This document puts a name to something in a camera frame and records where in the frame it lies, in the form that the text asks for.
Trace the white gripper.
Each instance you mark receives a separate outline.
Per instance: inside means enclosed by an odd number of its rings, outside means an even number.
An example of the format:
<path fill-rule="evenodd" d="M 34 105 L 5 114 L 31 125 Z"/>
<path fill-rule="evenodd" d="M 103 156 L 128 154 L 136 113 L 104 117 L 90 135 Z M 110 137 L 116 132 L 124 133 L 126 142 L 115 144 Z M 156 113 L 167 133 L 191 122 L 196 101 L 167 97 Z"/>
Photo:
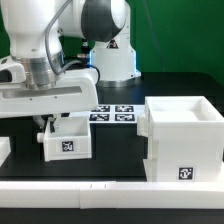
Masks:
<path fill-rule="evenodd" d="M 95 69 L 67 70 L 50 89 L 31 90 L 25 84 L 25 69 L 11 56 L 0 59 L 0 118 L 34 116 L 45 127 L 41 116 L 93 110 L 98 105 Z M 50 133 L 58 128 L 59 118 L 48 118 Z"/>

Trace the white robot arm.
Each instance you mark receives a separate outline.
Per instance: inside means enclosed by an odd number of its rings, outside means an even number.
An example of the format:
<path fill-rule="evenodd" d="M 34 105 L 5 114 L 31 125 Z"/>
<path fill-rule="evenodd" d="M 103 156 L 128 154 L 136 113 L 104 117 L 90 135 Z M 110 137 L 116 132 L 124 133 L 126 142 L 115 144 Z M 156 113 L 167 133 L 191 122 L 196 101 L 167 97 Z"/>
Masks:
<path fill-rule="evenodd" d="M 0 118 L 88 111 L 98 106 L 96 73 L 74 70 L 60 39 L 107 43 L 128 16 L 125 0 L 0 0 L 10 42 L 0 59 Z"/>

